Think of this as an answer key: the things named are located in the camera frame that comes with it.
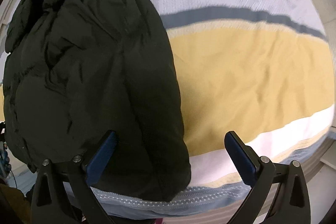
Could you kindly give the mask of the black puffer jacket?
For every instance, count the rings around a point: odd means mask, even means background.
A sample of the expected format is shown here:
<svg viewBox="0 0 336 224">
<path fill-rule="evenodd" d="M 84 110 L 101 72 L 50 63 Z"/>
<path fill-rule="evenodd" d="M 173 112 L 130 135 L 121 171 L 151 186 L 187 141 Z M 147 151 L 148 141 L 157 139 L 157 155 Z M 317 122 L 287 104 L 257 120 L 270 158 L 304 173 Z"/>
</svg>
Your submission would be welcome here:
<svg viewBox="0 0 336 224">
<path fill-rule="evenodd" d="M 30 171 L 112 131 L 95 188 L 169 202 L 188 186 L 173 54 L 150 0 L 21 0 L 5 50 L 6 141 Z"/>
</svg>

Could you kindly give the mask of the striped bed duvet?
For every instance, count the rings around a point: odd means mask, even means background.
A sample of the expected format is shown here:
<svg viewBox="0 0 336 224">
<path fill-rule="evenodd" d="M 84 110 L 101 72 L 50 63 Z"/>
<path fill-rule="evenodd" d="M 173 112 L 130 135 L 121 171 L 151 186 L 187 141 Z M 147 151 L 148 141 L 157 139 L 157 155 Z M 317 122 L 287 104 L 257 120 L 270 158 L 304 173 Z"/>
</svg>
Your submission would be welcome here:
<svg viewBox="0 0 336 224">
<path fill-rule="evenodd" d="M 234 131 L 274 162 L 304 158 L 329 129 L 334 68 L 311 0 L 150 0 L 171 46 L 191 179 L 171 201 L 95 188 L 110 215 L 186 217 L 249 189 L 224 145 Z"/>
</svg>

